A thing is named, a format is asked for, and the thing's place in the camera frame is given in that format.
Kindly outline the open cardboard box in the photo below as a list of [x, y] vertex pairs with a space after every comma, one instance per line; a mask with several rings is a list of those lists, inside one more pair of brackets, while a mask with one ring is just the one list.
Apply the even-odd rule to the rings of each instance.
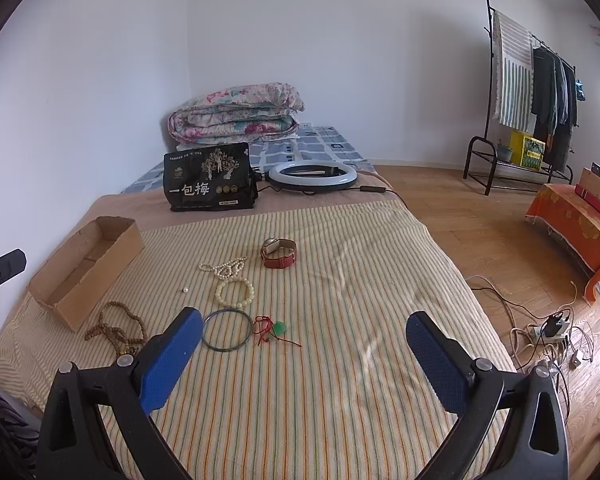
[[74, 232], [35, 273], [28, 291], [76, 332], [144, 249], [133, 219], [102, 216]]

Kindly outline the striped yellow bed cloth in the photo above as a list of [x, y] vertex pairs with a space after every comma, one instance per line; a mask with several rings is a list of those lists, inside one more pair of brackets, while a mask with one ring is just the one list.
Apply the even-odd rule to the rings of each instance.
[[[268, 269], [269, 237], [297, 244]], [[286, 338], [220, 353], [199, 346], [154, 421], [195, 479], [411, 479], [453, 426], [405, 340], [427, 312], [472, 356], [513, 366], [452, 260], [402, 204], [212, 219], [147, 231], [106, 292], [109, 321], [162, 332], [191, 306], [235, 308]], [[187, 294], [182, 288], [188, 287]]]

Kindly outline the dark hanging clothes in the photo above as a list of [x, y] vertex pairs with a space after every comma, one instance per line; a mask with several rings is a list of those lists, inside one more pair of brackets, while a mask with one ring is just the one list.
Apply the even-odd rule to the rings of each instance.
[[533, 50], [533, 70], [533, 136], [545, 144], [543, 162], [564, 171], [578, 122], [576, 71], [544, 46]]

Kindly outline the folded floral quilt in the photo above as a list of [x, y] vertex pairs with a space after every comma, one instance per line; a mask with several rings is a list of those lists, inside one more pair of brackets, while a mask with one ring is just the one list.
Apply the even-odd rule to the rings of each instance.
[[190, 145], [279, 140], [297, 133], [303, 111], [291, 84], [246, 84], [195, 96], [170, 114], [166, 128], [175, 141]]

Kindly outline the red cord green pendant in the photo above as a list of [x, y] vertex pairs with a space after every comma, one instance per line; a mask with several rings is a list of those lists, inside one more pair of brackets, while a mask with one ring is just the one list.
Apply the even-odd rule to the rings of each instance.
[[286, 338], [287, 326], [282, 321], [274, 321], [266, 315], [259, 315], [253, 321], [252, 333], [257, 338], [257, 345], [268, 344], [272, 340], [282, 344], [301, 348], [302, 344]]

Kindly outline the power strip with plugs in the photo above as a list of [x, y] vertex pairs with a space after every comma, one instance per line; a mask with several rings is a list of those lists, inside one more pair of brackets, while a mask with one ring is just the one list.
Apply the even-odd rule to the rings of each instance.
[[548, 344], [566, 344], [569, 339], [572, 318], [568, 311], [561, 310], [550, 314], [538, 325], [530, 325], [527, 333], [535, 348]]

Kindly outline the blue checked mattress sheet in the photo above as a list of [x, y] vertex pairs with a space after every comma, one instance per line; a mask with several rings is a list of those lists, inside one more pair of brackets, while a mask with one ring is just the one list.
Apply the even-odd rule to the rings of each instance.
[[250, 165], [259, 174], [265, 174], [282, 162], [308, 162], [334, 160], [356, 170], [375, 172], [370, 161], [334, 127], [302, 125], [292, 139], [249, 144]]

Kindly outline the yellow green box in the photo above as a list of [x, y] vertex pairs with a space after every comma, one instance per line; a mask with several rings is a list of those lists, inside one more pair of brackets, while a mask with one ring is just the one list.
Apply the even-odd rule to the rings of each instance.
[[512, 164], [533, 171], [541, 169], [545, 153], [543, 141], [535, 139], [530, 134], [514, 130], [510, 134], [509, 148], [512, 151], [510, 158]]

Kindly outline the striped hanging towel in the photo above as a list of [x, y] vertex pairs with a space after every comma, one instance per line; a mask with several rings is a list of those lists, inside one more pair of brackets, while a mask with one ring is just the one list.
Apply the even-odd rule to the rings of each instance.
[[532, 121], [533, 48], [530, 32], [504, 13], [492, 11], [494, 47], [493, 119], [528, 132]]

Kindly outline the black clothes rack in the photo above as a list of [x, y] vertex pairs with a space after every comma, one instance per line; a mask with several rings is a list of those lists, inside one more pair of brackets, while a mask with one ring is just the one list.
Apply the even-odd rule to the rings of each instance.
[[500, 159], [498, 144], [489, 138], [492, 124], [492, 108], [494, 104], [495, 52], [493, 39], [493, 13], [491, 1], [486, 0], [488, 26], [484, 29], [489, 37], [489, 90], [486, 104], [486, 121], [483, 134], [473, 136], [467, 145], [462, 178], [473, 180], [483, 188], [483, 195], [489, 196], [492, 191], [535, 193], [541, 184], [565, 182], [573, 184], [573, 170], [567, 165], [565, 171], [558, 171], [553, 166], [542, 162], [538, 171], [514, 165]]

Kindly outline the black snack bag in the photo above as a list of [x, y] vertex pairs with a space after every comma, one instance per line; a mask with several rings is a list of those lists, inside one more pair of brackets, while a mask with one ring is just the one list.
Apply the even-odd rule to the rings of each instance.
[[247, 143], [165, 154], [163, 192], [173, 211], [250, 209], [258, 198]]

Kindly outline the orange covered table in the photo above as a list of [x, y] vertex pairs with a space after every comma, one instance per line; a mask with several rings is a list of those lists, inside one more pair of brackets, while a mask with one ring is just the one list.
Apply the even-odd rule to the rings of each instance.
[[542, 184], [529, 206], [526, 218], [542, 220], [580, 257], [593, 275], [585, 285], [583, 298], [596, 301], [600, 284], [600, 211], [583, 198], [580, 185]]

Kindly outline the red strap wristwatch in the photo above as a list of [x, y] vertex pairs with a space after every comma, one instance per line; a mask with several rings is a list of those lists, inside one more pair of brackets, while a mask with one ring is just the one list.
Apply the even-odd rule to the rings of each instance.
[[297, 258], [297, 244], [283, 237], [269, 237], [261, 245], [260, 256], [268, 269], [286, 269], [293, 266]]

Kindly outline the dark blue bangle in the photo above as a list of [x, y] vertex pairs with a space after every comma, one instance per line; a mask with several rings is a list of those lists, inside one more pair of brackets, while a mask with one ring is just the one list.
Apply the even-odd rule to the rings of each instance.
[[242, 348], [252, 333], [253, 320], [248, 313], [223, 308], [206, 316], [201, 341], [211, 351], [228, 353]]

